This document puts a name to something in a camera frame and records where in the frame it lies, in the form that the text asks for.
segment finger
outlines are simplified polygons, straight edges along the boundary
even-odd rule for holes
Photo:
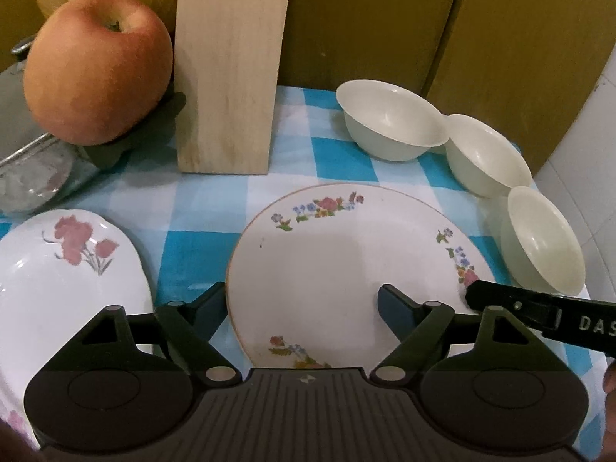
[[[24,439],[0,420],[0,460],[2,462],[43,462]]]
[[[603,377],[603,390],[607,393],[616,389],[616,361],[612,363]]]
[[[616,391],[606,396],[606,432],[616,435]]]
[[[603,448],[596,462],[616,462],[616,434],[606,432],[603,436]]]

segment red apple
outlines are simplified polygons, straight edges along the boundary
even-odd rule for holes
[[[156,106],[172,67],[169,33],[140,1],[69,0],[38,32],[23,90],[44,130],[73,144],[103,144]]]

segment flower pattern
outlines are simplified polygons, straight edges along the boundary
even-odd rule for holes
[[[363,203],[363,196],[353,191],[349,199],[325,197],[323,199],[314,199],[312,203],[293,207],[296,214],[295,221],[297,223],[305,222],[310,217],[332,217],[338,212],[355,210],[358,204]],[[291,227],[291,219],[286,219],[280,214],[273,214],[272,222],[276,224],[276,228],[283,231],[293,231]]]
[[[454,232],[449,229],[443,229],[436,235],[437,243],[449,243],[449,239],[454,237]],[[469,286],[472,282],[477,281],[479,276],[475,272],[475,266],[470,264],[470,260],[466,257],[466,253],[461,246],[457,248],[446,248],[449,253],[449,258],[453,259],[456,264],[456,270],[458,271],[458,283],[464,286]]]
[[[295,355],[296,359],[293,362],[293,368],[331,368],[331,365],[325,362],[323,364],[318,363],[311,358],[306,349],[299,344],[287,344],[282,335],[273,336],[270,339],[270,345],[273,346],[270,347],[270,352],[276,356]]]
[[[111,239],[98,241],[94,251],[87,243],[92,237],[92,225],[89,222],[79,222],[76,216],[62,217],[54,227],[54,238],[46,239],[45,231],[42,238],[45,243],[57,243],[62,248],[62,256],[55,254],[57,259],[66,260],[71,265],[87,263],[99,276],[102,275],[113,259],[110,259],[118,243]]]

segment white bowl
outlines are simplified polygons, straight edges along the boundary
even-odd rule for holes
[[[539,191],[511,190],[500,244],[509,272],[524,288],[574,297],[584,287],[580,244],[567,219]]]
[[[350,136],[361,149],[389,161],[408,161],[449,136],[436,107],[402,87],[352,80],[336,91]]]
[[[497,131],[464,114],[447,117],[445,144],[452,173],[479,196],[506,196],[511,188],[530,186],[529,166],[515,147]]]

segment white plate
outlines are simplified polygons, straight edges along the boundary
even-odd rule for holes
[[[227,304],[257,367],[369,373],[398,345],[377,311],[381,285],[471,313],[463,295],[477,277],[494,281],[438,211],[390,189],[332,184],[289,194],[248,225],[229,263]]]
[[[54,210],[0,240],[0,418],[34,445],[23,411],[30,379],[111,304],[152,312],[137,251],[102,217]]]

